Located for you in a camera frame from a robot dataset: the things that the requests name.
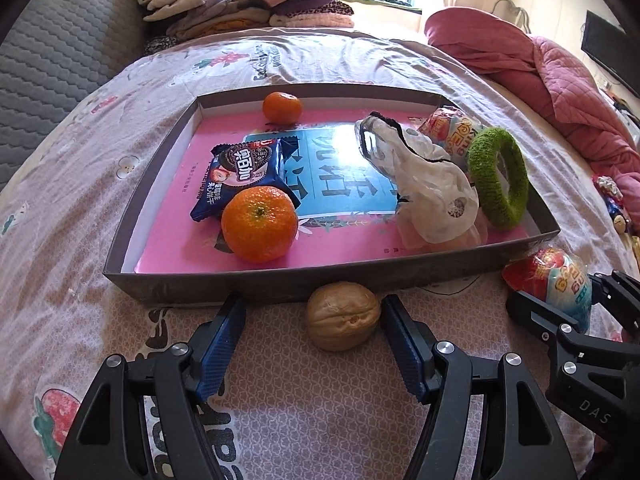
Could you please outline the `small plush doll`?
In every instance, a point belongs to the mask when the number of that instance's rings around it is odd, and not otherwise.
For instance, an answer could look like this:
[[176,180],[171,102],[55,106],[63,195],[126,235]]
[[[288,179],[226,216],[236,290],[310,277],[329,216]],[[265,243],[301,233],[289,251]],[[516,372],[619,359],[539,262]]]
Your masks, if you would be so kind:
[[616,182],[603,174],[595,174],[592,182],[605,203],[615,231],[618,234],[630,234],[631,220],[624,205],[623,193],[620,192]]

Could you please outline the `blue surprise egg toy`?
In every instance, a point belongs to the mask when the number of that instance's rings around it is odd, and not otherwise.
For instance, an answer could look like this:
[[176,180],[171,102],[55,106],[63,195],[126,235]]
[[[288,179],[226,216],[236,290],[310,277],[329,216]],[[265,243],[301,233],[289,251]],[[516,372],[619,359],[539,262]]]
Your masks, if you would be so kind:
[[512,290],[522,290],[574,318],[578,330],[590,327],[592,284],[581,258],[563,249],[545,247],[511,261],[502,278]]

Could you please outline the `dark blue snack packet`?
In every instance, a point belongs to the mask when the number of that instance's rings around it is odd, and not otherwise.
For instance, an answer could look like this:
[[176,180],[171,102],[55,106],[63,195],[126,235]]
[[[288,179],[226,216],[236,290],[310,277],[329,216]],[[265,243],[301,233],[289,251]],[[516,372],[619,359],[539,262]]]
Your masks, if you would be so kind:
[[236,194],[255,186],[278,188],[297,208],[300,200],[286,184],[284,168],[297,149],[296,136],[214,146],[191,219],[200,222],[208,217],[220,218]]

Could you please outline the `pink and blue book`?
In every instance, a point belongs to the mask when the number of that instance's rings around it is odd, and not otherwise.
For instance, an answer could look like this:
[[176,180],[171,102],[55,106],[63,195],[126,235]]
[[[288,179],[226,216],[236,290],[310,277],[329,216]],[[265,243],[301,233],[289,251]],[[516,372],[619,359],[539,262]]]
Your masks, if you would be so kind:
[[[308,112],[294,130],[297,151],[285,164],[285,181],[300,200],[296,239],[270,269],[393,259],[428,254],[408,250],[395,223],[396,190],[361,157],[354,123],[362,110]],[[215,218],[190,212],[198,201],[212,148],[221,143],[271,138],[262,114],[196,114],[180,132],[157,179],[165,187],[134,272],[213,274],[248,271],[232,252]]]

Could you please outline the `black flat television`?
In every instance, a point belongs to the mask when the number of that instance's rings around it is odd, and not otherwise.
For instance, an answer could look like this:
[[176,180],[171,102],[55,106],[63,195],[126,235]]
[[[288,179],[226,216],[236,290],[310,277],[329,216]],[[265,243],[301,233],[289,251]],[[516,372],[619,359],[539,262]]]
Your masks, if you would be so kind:
[[588,10],[582,50],[635,96],[639,96],[639,48],[617,26]]

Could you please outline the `shallow grey cardboard tray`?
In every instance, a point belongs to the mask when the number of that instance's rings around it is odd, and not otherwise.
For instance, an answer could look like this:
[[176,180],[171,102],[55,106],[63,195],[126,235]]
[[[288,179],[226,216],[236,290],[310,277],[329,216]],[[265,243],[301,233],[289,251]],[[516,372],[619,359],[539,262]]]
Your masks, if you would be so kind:
[[192,102],[146,166],[104,264],[110,281],[145,304],[213,304],[230,292],[300,301],[326,283],[384,292],[497,270],[559,233],[544,200],[530,192],[520,225],[490,230],[482,246],[408,250],[396,230],[395,188],[362,157],[355,124],[376,111],[415,126],[445,97],[364,84],[293,84],[290,92],[303,103],[284,175],[299,200],[290,251],[256,266],[229,252],[217,220],[190,216],[216,145],[278,133],[262,114],[267,88],[217,92]]

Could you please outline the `orange mandarin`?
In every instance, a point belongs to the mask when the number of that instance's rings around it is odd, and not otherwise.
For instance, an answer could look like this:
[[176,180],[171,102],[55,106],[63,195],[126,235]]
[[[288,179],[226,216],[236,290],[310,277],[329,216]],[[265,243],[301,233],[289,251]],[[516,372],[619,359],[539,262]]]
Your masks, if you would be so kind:
[[290,250],[298,218],[288,194],[274,186],[253,186],[224,207],[221,231],[228,247],[242,260],[266,263]]
[[271,92],[262,100],[262,114],[276,125],[293,125],[303,113],[303,103],[291,93]]

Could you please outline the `red-top surprise egg toy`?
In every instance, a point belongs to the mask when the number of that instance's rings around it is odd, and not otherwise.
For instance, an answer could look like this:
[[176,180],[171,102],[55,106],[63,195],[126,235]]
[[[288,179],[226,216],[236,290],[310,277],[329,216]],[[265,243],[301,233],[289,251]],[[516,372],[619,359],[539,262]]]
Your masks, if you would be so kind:
[[451,106],[436,108],[418,128],[424,136],[443,148],[464,172],[468,171],[468,151],[484,126],[474,117]]

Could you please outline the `brown walnut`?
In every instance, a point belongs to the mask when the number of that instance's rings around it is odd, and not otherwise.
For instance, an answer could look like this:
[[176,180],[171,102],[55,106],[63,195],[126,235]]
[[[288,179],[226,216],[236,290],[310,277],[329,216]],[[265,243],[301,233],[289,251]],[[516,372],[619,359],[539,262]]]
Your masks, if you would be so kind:
[[307,301],[307,332],[322,350],[346,351],[373,334],[380,315],[380,300],[364,286],[352,282],[324,285]]

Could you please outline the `pink strawberry bed sheet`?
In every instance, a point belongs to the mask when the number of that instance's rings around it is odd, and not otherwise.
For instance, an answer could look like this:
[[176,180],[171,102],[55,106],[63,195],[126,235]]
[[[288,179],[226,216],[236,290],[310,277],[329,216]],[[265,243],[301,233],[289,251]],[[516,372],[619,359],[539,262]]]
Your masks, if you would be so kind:
[[[102,273],[168,130],[203,94],[296,82],[433,91],[509,129],[559,222],[555,245],[591,271],[637,273],[582,156],[513,94],[422,41],[256,29],[142,58],[83,100],[1,194],[1,431],[32,477],[53,477],[107,356],[163,350],[213,315],[145,309]],[[298,304],[248,311],[226,386],[207,433],[230,479],[399,479],[425,416],[382,336],[321,351]]]

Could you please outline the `cream sheer hair scrunchie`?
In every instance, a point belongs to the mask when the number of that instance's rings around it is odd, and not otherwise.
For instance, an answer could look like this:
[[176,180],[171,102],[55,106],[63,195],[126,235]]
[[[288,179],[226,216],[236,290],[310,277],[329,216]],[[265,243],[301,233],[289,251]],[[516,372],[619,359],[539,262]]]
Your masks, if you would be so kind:
[[408,250],[483,245],[487,220],[463,170],[429,136],[372,112],[355,124],[363,158],[396,188],[395,223]]

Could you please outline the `pink quilted duvet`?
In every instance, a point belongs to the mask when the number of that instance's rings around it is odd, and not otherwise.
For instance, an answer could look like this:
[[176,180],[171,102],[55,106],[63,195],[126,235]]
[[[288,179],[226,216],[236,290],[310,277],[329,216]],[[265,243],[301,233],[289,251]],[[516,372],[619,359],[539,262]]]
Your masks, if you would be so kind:
[[427,42],[517,96],[564,136],[596,174],[612,178],[639,217],[639,153],[590,71],[555,42],[495,15],[453,6],[426,21]]

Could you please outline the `grey quilted headboard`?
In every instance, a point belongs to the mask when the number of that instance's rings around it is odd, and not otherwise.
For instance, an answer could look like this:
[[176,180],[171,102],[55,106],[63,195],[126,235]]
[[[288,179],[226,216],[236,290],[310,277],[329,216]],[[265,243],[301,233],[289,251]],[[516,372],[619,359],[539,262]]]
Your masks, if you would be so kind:
[[142,53],[137,0],[32,0],[1,44],[1,184]]

